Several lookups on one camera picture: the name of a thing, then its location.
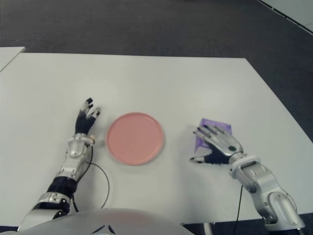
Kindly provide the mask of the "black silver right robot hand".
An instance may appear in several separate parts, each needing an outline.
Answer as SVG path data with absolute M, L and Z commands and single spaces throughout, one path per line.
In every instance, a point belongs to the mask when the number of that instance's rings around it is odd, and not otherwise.
M 232 164 L 245 156 L 242 145 L 231 134 L 218 126 L 199 126 L 194 134 L 209 146 L 211 153 L 190 158 L 192 163 Z

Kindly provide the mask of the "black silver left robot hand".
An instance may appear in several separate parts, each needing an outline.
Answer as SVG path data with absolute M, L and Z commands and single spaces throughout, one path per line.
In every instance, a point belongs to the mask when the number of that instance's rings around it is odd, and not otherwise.
M 92 112 L 93 99 L 90 97 L 81 106 L 75 122 L 75 134 L 88 135 L 96 119 L 101 114 L 101 108 L 96 107 Z

